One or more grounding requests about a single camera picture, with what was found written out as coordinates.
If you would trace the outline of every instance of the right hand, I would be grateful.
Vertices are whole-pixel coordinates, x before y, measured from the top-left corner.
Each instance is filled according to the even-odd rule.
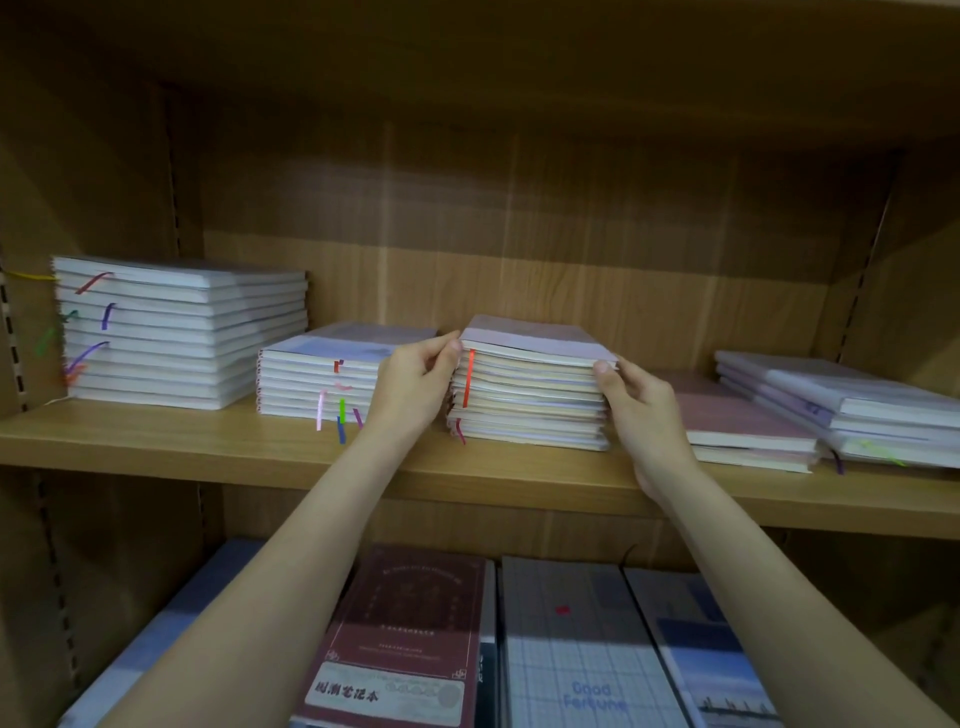
[[[620,442],[634,458],[640,488],[660,502],[663,487],[697,473],[700,466],[686,439],[673,387],[621,357],[617,369],[619,373],[598,361],[593,374],[610,403]]]

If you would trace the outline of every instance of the hand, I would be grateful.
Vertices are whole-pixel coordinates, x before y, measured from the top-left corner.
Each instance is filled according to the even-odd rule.
[[[617,357],[617,371],[605,361],[593,365],[600,390],[607,397],[620,442],[634,458],[640,488],[657,502],[672,479],[696,473],[700,466],[686,439],[673,388]]]
[[[464,345],[460,331],[397,347],[380,362],[364,427],[411,448],[444,403]]]

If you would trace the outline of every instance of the dark red notebook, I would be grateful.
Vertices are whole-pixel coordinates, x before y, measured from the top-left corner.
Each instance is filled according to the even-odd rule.
[[[350,728],[472,728],[482,558],[371,549],[337,609],[294,720]]]

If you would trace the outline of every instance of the left hand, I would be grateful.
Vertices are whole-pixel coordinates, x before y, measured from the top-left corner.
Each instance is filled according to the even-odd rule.
[[[397,347],[380,363],[368,427],[407,448],[437,417],[464,345],[460,331]]]

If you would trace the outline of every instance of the blue notebook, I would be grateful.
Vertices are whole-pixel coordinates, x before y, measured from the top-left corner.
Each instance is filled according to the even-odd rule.
[[[703,576],[625,573],[696,728],[782,726]]]
[[[224,590],[263,546],[262,541],[230,539],[151,619],[120,656],[63,714],[63,728],[93,728],[150,669],[200,612]]]

